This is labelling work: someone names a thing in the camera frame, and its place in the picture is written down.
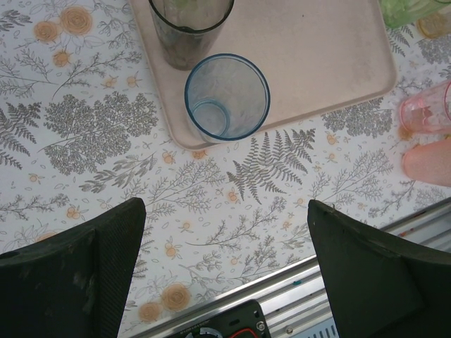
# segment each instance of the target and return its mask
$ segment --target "drinking glass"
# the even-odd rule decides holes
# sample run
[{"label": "drinking glass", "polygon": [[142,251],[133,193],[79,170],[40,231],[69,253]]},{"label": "drinking glass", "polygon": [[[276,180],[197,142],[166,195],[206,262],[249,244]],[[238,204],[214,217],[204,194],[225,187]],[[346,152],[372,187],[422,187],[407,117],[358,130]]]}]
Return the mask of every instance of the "drinking glass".
[{"label": "drinking glass", "polygon": [[234,0],[149,0],[165,60],[179,70],[201,61],[232,11]]},{"label": "drinking glass", "polygon": [[194,132],[211,143],[244,139],[268,115],[270,94],[261,71],[235,54],[216,54],[194,67],[185,106]]},{"label": "drinking glass", "polygon": [[451,139],[410,149],[402,157],[402,169],[413,180],[451,187]]},{"label": "drinking glass", "polygon": [[432,14],[451,4],[451,0],[380,0],[383,19],[390,28],[398,28]]},{"label": "drinking glass", "polygon": [[451,6],[419,19],[416,26],[418,31],[429,39],[451,34]]},{"label": "drinking glass", "polygon": [[451,81],[440,83],[407,98],[400,106],[401,123],[410,132],[451,132]]}]

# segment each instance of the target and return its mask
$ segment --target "pink glass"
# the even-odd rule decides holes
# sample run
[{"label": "pink glass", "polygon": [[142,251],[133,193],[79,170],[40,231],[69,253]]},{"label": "pink glass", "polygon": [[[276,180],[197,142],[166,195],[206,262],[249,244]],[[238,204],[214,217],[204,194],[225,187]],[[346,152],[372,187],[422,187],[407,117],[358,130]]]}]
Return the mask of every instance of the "pink glass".
[{"label": "pink glass", "polygon": [[423,90],[401,103],[404,128],[422,134],[451,133],[451,81]]},{"label": "pink glass", "polygon": [[413,180],[451,187],[451,139],[410,149],[402,169]]}]

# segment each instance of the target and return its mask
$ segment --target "screw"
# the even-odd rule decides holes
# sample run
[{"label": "screw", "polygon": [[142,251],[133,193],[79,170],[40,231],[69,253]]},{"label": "screw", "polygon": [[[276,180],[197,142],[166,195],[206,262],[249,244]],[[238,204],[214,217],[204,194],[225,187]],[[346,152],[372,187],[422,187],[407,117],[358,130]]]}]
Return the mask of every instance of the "screw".
[{"label": "screw", "polygon": [[260,330],[260,331],[264,331],[265,330],[265,323],[258,322],[257,323],[257,329]]}]

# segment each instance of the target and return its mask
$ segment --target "blue glass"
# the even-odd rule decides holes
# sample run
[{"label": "blue glass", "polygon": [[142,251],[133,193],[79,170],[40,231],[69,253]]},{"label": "blue glass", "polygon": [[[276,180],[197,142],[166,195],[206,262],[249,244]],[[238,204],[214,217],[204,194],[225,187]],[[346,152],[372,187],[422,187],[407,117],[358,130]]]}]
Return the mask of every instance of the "blue glass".
[{"label": "blue glass", "polygon": [[268,82],[246,58],[216,54],[191,71],[185,85],[185,105],[192,129],[205,141],[244,139],[255,133],[268,115]]}]

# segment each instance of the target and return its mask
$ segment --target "glass rim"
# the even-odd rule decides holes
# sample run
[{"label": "glass rim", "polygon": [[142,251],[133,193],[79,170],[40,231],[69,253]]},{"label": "glass rim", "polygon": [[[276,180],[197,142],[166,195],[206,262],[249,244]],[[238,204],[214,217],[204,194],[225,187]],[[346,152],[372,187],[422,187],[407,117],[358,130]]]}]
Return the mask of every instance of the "glass rim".
[{"label": "glass rim", "polygon": [[179,32],[184,32],[184,33],[188,33],[188,34],[202,34],[202,33],[207,33],[207,32],[210,32],[210,31],[214,30],[215,28],[221,26],[221,25],[224,23],[224,21],[227,20],[228,16],[230,15],[230,12],[232,11],[233,4],[235,3],[235,0],[229,0],[229,7],[228,7],[227,11],[225,12],[224,17],[223,17],[220,21],[218,21],[216,24],[214,24],[214,25],[211,26],[211,27],[204,28],[203,30],[192,30],[192,31],[190,31],[190,32],[187,32],[186,30],[182,30],[182,29],[180,29],[180,26],[174,25],[173,23],[169,22],[169,21],[168,21],[168,20],[167,20],[160,12],[159,12],[159,10],[156,9],[155,4],[154,4],[154,0],[149,0],[149,3],[150,3],[150,6],[151,6],[152,10],[155,12],[155,14],[157,14],[158,17],[159,17],[160,19],[162,19],[162,21],[163,21],[165,24],[171,26],[173,29],[178,30]]},{"label": "glass rim", "polygon": [[[247,133],[238,136],[238,137],[222,137],[222,136],[218,136],[218,135],[214,135],[211,134],[210,132],[206,131],[194,118],[192,111],[190,109],[190,105],[189,105],[189,100],[188,100],[188,88],[190,87],[190,83],[191,83],[191,79],[194,76],[194,74],[207,62],[212,61],[214,59],[217,58],[231,58],[235,61],[239,61],[241,63],[244,63],[247,67],[251,68],[255,74],[257,74],[257,76],[260,79],[261,85],[263,86],[263,89],[265,91],[265,98],[266,98],[266,106],[265,106],[265,110],[264,113],[261,115],[260,121]],[[192,70],[191,73],[188,75],[188,78],[186,80],[185,83],[185,107],[186,107],[186,111],[188,112],[188,115],[190,117],[190,120],[194,123],[194,125],[204,134],[217,139],[219,141],[237,141],[240,139],[244,139],[252,134],[254,134],[265,122],[266,118],[268,117],[268,113],[269,113],[269,107],[271,105],[271,93],[269,90],[269,86],[268,86],[268,82],[266,81],[265,76],[263,75],[263,73],[260,71],[260,69],[250,60],[239,56],[237,54],[231,54],[231,53],[220,53],[220,54],[214,54],[212,56],[209,56],[207,58],[205,58],[204,60],[201,60]]]}]

